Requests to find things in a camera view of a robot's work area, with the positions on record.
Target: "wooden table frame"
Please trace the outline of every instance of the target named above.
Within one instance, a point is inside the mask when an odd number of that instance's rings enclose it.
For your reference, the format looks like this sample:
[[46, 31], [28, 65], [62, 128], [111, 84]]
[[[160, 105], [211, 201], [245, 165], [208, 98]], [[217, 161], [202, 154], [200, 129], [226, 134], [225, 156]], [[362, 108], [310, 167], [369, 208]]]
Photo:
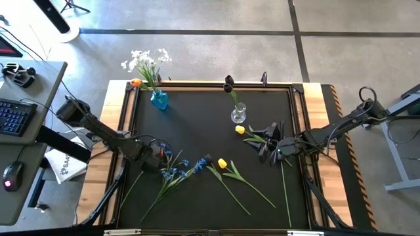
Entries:
[[[215, 90], [221, 90], [222, 82], [220, 81], [163, 81], [163, 90], [177, 90], [176, 85], [192, 85], [191, 87], [196, 90], [196, 87], [203, 87], [206, 85], [220, 85], [215, 87]], [[237, 90], [261, 90], [263, 87], [260, 82], [246, 82], [240, 83], [243, 88], [236, 88]], [[329, 124], [327, 116], [326, 105], [324, 102], [324, 95], [319, 83], [269, 83], [271, 86], [283, 86], [289, 89], [291, 106], [297, 112], [294, 115], [293, 126], [295, 133], [304, 131], [307, 128], [322, 128]], [[104, 107], [100, 120], [107, 124], [114, 130], [133, 130], [134, 117], [133, 111], [136, 111], [137, 97], [139, 92], [135, 91], [127, 81], [110, 81], [108, 91], [106, 94]], [[278, 88], [268, 87], [264, 90], [278, 90]], [[338, 99], [336, 99], [337, 110], [340, 113]], [[92, 155], [104, 151], [103, 144], [97, 144], [93, 147]], [[335, 150], [331, 150], [330, 155], [337, 159]], [[116, 153], [106, 152], [91, 160], [88, 166], [85, 183], [83, 185], [82, 193], [80, 196], [79, 206], [77, 208], [77, 215], [79, 219], [85, 219], [91, 211], [96, 207], [99, 200], [101, 200], [106, 188], [110, 185], [112, 180], [119, 173], [119, 168], [123, 162], [122, 156]], [[352, 218], [347, 203], [347, 195], [343, 180], [341, 177], [340, 167], [331, 162], [327, 158], [320, 157], [318, 165], [310, 168], [310, 175], [315, 180], [323, 191], [324, 197], [330, 203], [334, 211], [340, 216], [343, 222], [352, 226]], [[112, 196], [108, 204], [107, 210], [95, 222], [95, 224], [109, 224], [117, 222], [117, 209], [122, 199], [116, 199], [116, 196], [121, 195], [123, 186]], [[309, 219], [315, 219], [320, 226], [333, 226], [320, 207], [318, 200], [312, 195], [312, 201], [309, 203], [314, 209], [314, 212], [309, 212]], [[368, 199], [366, 197], [366, 208], [371, 212]], [[371, 216], [371, 225], [376, 229], [376, 225]]]

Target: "black table surface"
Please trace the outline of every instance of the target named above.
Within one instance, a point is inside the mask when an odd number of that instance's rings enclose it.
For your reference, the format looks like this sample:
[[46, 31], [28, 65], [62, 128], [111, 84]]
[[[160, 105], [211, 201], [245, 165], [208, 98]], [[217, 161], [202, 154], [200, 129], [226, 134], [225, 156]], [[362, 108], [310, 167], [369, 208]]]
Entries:
[[[180, 160], [192, 167], [209, 153], [217, 170], [217, 160], [233, 160], [240, 174], [275, 205], [273, 208], [258, 193], [238, 180], [224, 177], [224, 183], [251, 213], [249, 216], [235, 202], [224, 186], [206, 168], [179, 185], [140, 222], [158, 194], [162, 175], [145, 173], [130, 192], [121, 208], [118, 227], [158, 229], [287, 229], [285, 195], [279, 165], [261, 164], [257, 152], [242, 140], [247, 136], [235, 132], [230, 119], [233, 101], [223, 91], [168, 91], [169, 107], [165, 111], [150, 102], [150, 92], [142, 91], [136, 115], [136, 130], [170, 143], [174, 153], [182, 150]], [[272, 122], [285, 122], [286, 136], [293, 135], [292, 116], [287, 91], [238, 91], [246, 106], [247, 118], [241, 125], [248, 130], [264, 129]], [[308, 213], [298, 159], [283, 164], [294, 229], [307, 229]], [[123, 196], [140, 173], [139, 166], [129, 163]]]

